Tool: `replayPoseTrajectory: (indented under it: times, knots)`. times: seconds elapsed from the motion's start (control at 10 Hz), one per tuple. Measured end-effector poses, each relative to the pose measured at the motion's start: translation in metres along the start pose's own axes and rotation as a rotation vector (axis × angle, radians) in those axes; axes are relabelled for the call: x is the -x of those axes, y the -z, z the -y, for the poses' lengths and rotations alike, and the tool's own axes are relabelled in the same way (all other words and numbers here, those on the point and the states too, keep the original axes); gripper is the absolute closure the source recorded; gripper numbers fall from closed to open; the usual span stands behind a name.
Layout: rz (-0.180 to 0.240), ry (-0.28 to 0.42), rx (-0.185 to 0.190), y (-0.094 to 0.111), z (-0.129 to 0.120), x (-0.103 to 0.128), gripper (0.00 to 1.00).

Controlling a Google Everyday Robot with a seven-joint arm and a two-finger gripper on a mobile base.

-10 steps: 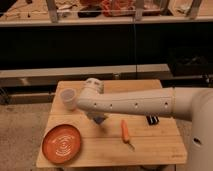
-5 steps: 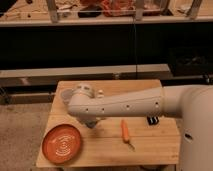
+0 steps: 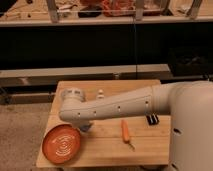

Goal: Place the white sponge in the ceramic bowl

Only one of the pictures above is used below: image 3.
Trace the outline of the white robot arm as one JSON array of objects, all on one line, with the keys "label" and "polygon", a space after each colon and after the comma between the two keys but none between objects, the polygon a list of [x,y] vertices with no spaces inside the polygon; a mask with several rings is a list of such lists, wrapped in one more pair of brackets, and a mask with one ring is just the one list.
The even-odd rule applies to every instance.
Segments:
[{"label": "white robot arm", "polygon": [[87,101],[84,92],[63,92],[59,117],[80,128],[93,120],[148,114],[171,116],[166,171],[213,171],[213,82],[148,86]]}]

